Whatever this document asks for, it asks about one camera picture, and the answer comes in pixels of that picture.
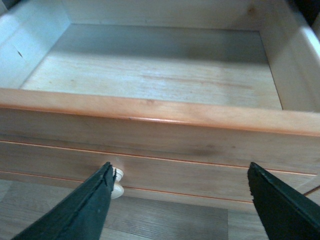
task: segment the wood grain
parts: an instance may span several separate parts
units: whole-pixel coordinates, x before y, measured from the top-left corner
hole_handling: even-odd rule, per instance
[[[281,109],[249,31],[72,24],[21,89]]]
[[[256,212],[228,210],[229,240],[268,240],[265,228]]]
[[[0,88],[0,108],[264,133],[320,136],[320,114],[312,112],[3,88]],[[6,114],[3,118],[10,118],[10,116]]]
[[[273,0],[261,38],[285,110],[320,111],[320,43],[302,14]]]
[[[225,209],[121,197],[111,202],[105,227],[155,240],[227,240],[227,222]]]
[[[0,202],[7,194],[9,188],[11,187],[12,181],[0,180]]]
[[[306,182],[305,184],[298,187],[296,190],[305,196],[309,194],[310,191],[320,186],[320,175],[318,174],[314,178],[312,178],[310,181]]]
[[[190,204],[221,209],[232,209],[242,212],[254,212],[255,206],[252,202],[237,201],[230,199],[219,199],[214,197],[203,197],[192,194],[178,194],[173,192],[163,192],[139,188],[124,188],[124,196],[165,202],[175,202],[180,204]]]
[[[248,167],[254,161],[270,170],[319,173],[320,138],[317,136],[10,109],[2,109],[0,112],[2,139],[6,136],[24,136],[26,138],[21,139],[21,142],[28,143],[28,138],[34,138],[39,145],[45,145],[46,140],[55,140],[47,144],[55,146],[57,142],[63,141],[58,146],[63,147],[65,142],[69,142],[67,146],[73,148],[72,142],[75,142],[82,143],[79,149],[95,150],[92,145],[100,145],[102,151],[111,152],[109,148],[117,148],[117,154],[127,153],[127,148],[139,150],[137,153],[129,151],[129,154],[146,157],[242,167]],[[320,118],[316,118],[317,114],[306,114],[305,118],[295,119],[295,113],[290,112],[283,120],[288,128],[294,128],[296,121],[298,130],[300,126],[308,130],[308,127],[313,127],[307,124],[309,116],[314,117],[313,134],[318,134],[316,130]],[[257,116],[256,120],[259,122],[260,119],[260,124],[268,125],[268,120],[265,121],[267,116],[264,117]],[[214,123],[214,117],[207,121]]]
[[[320,205],[320,189],[307,196],[310,200]]]
[[[259,30],[267,1],[63,0],[72,23]]]
[[[13,172],[0,172],[1,180],[5,181],[19,181],[22,183],[42,184],[54,187],[63,187],[75,189],[84,181],[62,179],[48,176],[40,176],[35,174],[13,173]]]
[[[31,221],[49,211],[71,189],[13,182],[0,203],[0,231],[20,231],[25,218]],[[228,239],[227,210],[164,201],[121,197],[111,201],[102,239]]]
[[[111,162],[125,172],[121,183],[127,188],[247,203],[252,199],[247,179],[248,168],[4,142],[0,143],[0,149],[0,171],[7,173],[84,181],[105,162]],[[271,173],[293,188],[314,177],[278,171]]]
[[[21,1],[3,14],[0,88],[19,88],[69,25],[60,0]]]

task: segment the drawer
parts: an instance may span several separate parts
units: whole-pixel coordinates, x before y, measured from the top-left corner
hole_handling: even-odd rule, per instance
[[[183,203],[193,199],[206,206],[252,207],[246,167],[10,142],[0,143],[0,158],[0,176],[9,180],[17,176],[23,181],[48,184],[50,178],[53,185],[75,187],[109,161],[125,172],[121,184],[129,196],[135,192],[161,193],[166,200],[175,195]],[[270,172],[295,189],[316,177]]]
[[[75,186],[111,161],[130,196],[230,209],[252,209],[250,162],[318,186],[320,43],[286,0],[22,1],[0,64],[3,178]]]

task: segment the lower drawer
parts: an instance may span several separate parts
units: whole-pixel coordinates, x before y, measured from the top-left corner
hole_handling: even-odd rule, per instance
[[[247,167],[63,147],[0,142],[0,176],[74,187],[105,162],[124,171],[125,193],[140,198],[252,208]],[[315,174],[270,171],[295,189]]]

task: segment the orange trim line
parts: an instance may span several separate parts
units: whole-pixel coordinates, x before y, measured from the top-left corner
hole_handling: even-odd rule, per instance
[[[76,151],[83,153],[94,153],[94,154],[104,154],[104,155],[114,155],[114,156],[123,156],[123,157],[133,157],[133,158],[141,158],[141,159],[152,159],[152,160],[160,160],[160,161],[168,161],[168,162],[178,162],[185,164],[199,164],[199,165],[207,165],[207,166],[216,166],[216,167],[225,167],[225,168],[233,168],[233,169],[249,169],[246,166],[237,166],[230,164],[222,164],[222,163],[211,163],[211,162],[201,162],[201,161],[190,161],[190,160],[179,160],[174,158],[163,158],[163,157],[153,157],[153,156],[141,156],[135,154],[126,154],[126,153],[117,153],[117,152],[106,152],[106,151],[98,151],[98,150],[86,150],[79,148],[71,148],[71,147],[62,147],[62,146],[49,146],[43,144],[35,144],[35,143],[23,143],[23,142],[15,142],[8,140],[0,140],[0,143],[6,144],[17,144],[23,146],[32,146],[32,147],[42,147],[48,149],[59,149],[59,150],[68,150],[68,151]],[[298,171],[287,171],[287,170],[277,170],[272,168],[266,168],[266,170],[273,173],[284,173],[284,174],[293,174],[293,175],[304,175],[304,176],[312,176],[315,177],[317,174],[307,173],[307,172],[298,172]]]
[[[35,174],[29,174],[29,173],[19,173],[19,172],[13,172],[13,171],[1,171],[1,170],[0,170],[0,174],[1,174],[1,173],[2,173],[2,174],[22,175],[22,176],[34,177],[34,178],[44,178],[44,179],[53,179],[53,180],[60,180],[60,181],[68,181],[68,182],[75,182],[75,183],[80,183],[80,184],[82,184],[82,183],[84,182],[84,181],[82,181],[82,180],[73,180],[73,179],[59,178],[59,177],[51,177],[51,176],[42,176],[42,175],[35,175]],[[238,202],[238,203],[252,204],[251,201],[234,200],[234,199],[220,198],[220,197],[212,197],[212,196],[201,196],[201,195],[178,193],[178,192],[170,192],[170,191],[159,191],[159,190],[136,188],[136,187],[129,187],[129,186],[123,186],[123,188],[124,188],[124,189],[137,190],[137,191],[153,192],[153,193],[159,193],[159,194],[171,194],[171,195],[178,195],[178,196],[184,196],[184,197],[205,198],[205,199],[223,200],[223,201],[232,201],[232,202]]]
[[[311,190],[309,190],[307,192],[305,192],[303,195],[304,196],[308,196],[308,195],[313,194],[314,192],[318,191],[319,189],[320,189],[320,185],[316,186],[315,188],[313,188],[313,189],[311,189]]]

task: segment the drawer knob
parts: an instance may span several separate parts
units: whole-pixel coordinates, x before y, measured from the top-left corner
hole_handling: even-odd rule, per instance
[[[113,191],[111,193],[111,199],[117,199],[121,197],[125,192],[124,188],[119,183],[122,177],[124,176],[124,172],[119,168],[113,167],[113,175],[115,174],[116,176],[115,176]]]

